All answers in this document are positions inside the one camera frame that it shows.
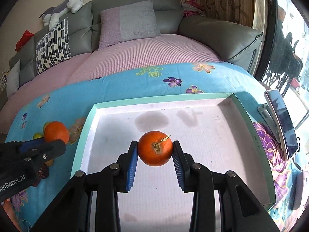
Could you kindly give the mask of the blue floral blanket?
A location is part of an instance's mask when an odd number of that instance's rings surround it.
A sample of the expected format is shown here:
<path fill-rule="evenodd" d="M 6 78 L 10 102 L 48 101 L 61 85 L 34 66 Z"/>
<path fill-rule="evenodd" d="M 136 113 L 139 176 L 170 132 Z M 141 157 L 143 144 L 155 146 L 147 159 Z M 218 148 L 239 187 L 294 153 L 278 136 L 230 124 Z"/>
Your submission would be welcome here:
<path fill-rule="evenodd" d="M 130 98 L 197 94 L 238 93 L 244 107 L 263 99 L 265 88 L 243 68 L 227 63 L 166 64 L 126 70 L 89 78 L 74 77 L 77 63 L 61 64 L 36 76 L 9 99 L 1 102 L 1 133 L 7 140 L 29 138 L 48 121 L 61 121 L 70 133 L 70 156 L 53 175 L 56 185 L 40 192 L 54 197 L 68 178 L 85 118 L 94 104 Z"/>

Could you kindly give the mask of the large orange mandarin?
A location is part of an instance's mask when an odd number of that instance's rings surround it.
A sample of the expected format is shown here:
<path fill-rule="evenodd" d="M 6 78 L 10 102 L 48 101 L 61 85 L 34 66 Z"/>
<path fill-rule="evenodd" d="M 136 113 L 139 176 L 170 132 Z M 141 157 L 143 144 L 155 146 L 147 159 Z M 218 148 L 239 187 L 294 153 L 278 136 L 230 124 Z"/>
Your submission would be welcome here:
<path fill-rule="evenodd" d="M 62 122 L 50 122 L 44 130 L 45 142 L 62 140 L 65 144 L 69 142 L 69 131 Z"/>

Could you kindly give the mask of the dark red date lower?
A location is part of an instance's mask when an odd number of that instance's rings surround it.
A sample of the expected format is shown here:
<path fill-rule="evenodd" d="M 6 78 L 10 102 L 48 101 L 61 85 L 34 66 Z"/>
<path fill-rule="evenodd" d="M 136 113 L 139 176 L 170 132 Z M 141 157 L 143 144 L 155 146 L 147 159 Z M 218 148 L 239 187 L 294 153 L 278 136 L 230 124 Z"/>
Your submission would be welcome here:
<path fill-rule="evenodd" d="M 38 171 L 35 181 L 31 186 L 36 188 L 40 183 L 40 181 L 46 179 L 48 176 L 49 176 L 49 167 L 44 163 L 41 169 Z"/>

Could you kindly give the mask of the teal white box tray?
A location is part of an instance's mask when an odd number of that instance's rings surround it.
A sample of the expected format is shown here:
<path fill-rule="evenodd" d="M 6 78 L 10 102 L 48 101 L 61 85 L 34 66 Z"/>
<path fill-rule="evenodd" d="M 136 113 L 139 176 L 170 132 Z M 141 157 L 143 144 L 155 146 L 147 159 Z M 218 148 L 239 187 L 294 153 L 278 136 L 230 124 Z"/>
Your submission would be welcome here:
<path fill-rule="evenodd" d="M 91 231 L 277 231 L 273 177 L 241 94 L 95 104 L 72 166 Z"/>

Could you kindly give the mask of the small brown longan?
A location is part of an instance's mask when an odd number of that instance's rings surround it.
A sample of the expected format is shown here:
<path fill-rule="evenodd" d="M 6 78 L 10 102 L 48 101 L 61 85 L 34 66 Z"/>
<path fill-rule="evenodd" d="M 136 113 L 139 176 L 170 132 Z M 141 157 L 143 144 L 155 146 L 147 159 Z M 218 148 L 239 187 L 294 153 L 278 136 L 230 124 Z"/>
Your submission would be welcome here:
<path fill-rule="evenodd" d="M 46 164 L 47 167 L 51 167 L 51 166 L 53 166 L 53 160 L 51 159 L 49 161 L 46 161 L 45 164 Z"/>

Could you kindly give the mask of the smartphone on stand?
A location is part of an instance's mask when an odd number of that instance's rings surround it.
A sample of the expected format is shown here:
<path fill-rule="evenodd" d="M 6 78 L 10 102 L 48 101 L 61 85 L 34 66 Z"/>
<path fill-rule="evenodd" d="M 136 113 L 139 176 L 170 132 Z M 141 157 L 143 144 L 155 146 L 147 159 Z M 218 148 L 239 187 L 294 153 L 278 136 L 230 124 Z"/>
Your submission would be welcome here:
<path fill-rule="evenodd" d="M 266 90 L 264 95 L 277 127 L 285 160 L 290 160 L 298 151 L 299 143 L 289 111 L 278 89 Z"/>

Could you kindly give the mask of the white phone stand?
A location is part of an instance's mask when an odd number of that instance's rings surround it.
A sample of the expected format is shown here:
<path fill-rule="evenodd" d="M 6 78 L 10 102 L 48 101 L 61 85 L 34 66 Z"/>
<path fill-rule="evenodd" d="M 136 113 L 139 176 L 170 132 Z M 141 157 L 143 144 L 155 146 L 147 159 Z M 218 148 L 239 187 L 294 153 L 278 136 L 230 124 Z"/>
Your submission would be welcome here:
<path fill-rule="evenodd" d="M 268 107 L 268 104 L 261 104 L 260 106 L 257 107 L 258 112 L 270 128 L 273 136 L 275 137 L 276 141 L 280 143 L 280 136 L 279 136 L 279 131 L 277 128 L 277 125 L 270 113 L 270 108 Z"/>

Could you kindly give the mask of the black white patterned cushion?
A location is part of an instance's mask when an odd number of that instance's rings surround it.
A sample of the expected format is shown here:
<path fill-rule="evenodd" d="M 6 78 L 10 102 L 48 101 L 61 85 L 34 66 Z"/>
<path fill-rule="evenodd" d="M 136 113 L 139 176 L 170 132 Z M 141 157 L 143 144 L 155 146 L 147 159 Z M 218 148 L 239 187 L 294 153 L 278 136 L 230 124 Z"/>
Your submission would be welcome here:
<path fill-rule="evenodd" d="M 68 18 L 59 22 L 36 44 L 36 68 L 38 74 L 71 59 Z"/>

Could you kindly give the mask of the light grey cushion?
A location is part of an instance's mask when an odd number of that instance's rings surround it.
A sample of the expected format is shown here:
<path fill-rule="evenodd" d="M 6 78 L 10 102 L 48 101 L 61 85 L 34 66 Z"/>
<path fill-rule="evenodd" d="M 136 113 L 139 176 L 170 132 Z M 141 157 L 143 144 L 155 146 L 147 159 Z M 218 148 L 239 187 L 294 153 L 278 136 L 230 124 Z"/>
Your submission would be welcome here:
<path fill-rule="evenodd" d="M 7 75 L 6 94 L 10 98 L 19 89 L 20 60 L 11 68 Z"/>

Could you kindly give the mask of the green jujube back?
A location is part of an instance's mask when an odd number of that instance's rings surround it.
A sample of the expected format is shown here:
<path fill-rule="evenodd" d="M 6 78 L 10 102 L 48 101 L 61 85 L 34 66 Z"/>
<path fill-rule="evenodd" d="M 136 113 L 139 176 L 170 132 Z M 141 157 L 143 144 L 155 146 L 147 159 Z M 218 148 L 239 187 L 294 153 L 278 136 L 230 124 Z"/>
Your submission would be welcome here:
<path fill-rule="evenodd" d="M 46 127 L 50 124 L 51 122 L 46 122 L 43 126 L 43 132 L 45 132 Z"/>

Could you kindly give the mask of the purple grey cushion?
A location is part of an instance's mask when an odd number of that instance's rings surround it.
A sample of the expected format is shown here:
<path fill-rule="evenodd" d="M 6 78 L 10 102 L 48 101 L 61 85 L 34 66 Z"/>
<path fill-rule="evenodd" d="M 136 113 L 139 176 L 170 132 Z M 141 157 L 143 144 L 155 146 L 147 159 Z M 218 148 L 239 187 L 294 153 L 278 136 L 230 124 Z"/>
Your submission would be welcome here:
<path fill-rule="evenodd" d="M 152 1 L 103 10 L 100 19 L 99 49 L 126 41 L 161 36 Z"/>

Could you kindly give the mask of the plush toy cat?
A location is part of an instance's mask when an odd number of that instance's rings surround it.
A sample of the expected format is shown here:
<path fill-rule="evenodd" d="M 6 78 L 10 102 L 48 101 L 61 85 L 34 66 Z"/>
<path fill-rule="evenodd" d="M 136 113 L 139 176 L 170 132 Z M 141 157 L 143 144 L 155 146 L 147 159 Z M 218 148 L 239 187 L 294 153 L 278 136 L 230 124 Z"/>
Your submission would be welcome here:
<path fill-rule="evenodd" d="M 64 0 L 57 7 L 48 8 L 39 17 L 42 18 L 43 25 L 48 26 L 51 31 L 59 23 L 60 17 L 69 12 L 72 14 L 78 12 L 83 5 L 83 0 Z"/>

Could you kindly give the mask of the mandarin with stem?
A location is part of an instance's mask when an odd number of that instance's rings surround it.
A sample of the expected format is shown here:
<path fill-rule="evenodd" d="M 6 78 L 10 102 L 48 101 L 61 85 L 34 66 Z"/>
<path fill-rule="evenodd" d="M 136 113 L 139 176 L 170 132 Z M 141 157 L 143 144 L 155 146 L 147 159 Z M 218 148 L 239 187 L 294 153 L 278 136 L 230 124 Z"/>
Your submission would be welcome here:
<path fill-rule="evenodd" d="M 173 153 L 173 143 L 167 135 L 160 131 L 150 131 L 141 136 L 137 145 L 139 158 L 149 166 L 166 164 Z"/>

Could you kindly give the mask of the green jujube front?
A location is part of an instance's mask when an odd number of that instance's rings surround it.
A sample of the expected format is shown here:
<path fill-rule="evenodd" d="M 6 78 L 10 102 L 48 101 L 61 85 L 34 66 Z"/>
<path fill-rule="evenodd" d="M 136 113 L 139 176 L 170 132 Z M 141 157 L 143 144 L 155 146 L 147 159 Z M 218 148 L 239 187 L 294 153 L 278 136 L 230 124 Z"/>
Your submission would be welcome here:
<path fill-rule="evenodd" d="M 44 135 L 42 134 L 42 133 L 40 133 L 40 132 L 37 132 L 37 133 L 35 133 L 34 135 L 33 135 L 33 139 L 38 139 L 38 138 L 43 138 L 44 137 Z"/>

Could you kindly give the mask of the red bag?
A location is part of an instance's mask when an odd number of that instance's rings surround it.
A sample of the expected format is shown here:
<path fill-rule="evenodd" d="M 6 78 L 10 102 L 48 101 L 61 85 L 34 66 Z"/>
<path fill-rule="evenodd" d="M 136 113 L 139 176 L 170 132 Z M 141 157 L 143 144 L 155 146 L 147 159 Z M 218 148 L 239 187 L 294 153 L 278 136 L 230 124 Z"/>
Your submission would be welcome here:
<path fill-rule="evenodd" d="M 28 30 L 25 30 L 21 39 L 17 41 L 16 46 L 15 46 L 15 51 L 19 52 L 21 48 L 34 36 L 33 33 L 31 33 Z"/>

